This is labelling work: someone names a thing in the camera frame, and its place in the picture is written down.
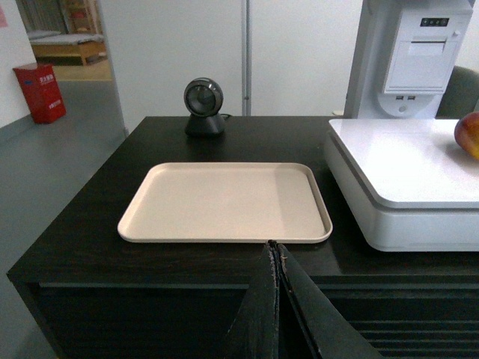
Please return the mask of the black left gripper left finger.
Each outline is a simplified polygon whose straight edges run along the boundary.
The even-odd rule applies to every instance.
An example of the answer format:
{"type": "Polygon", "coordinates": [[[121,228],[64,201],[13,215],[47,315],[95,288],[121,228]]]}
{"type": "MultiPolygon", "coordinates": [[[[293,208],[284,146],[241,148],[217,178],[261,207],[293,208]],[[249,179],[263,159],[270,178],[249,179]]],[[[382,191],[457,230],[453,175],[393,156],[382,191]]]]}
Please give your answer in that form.
{"type": "Polygon", "coordinates": [[[220,358],[279,357],[279,273],[275,243],[264,245],[220,358]]]}

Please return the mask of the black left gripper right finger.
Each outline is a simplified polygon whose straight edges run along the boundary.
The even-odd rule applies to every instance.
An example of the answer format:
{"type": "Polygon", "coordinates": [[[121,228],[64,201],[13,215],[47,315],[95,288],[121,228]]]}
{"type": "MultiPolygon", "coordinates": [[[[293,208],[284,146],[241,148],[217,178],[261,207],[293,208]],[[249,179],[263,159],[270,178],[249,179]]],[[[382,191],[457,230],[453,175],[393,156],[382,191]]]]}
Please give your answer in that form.
{"type": "Polygon", "coordinates": [[[381,358],[339,313],[284,245],[275,246],[280,279],[281,358],[381,358]]]}

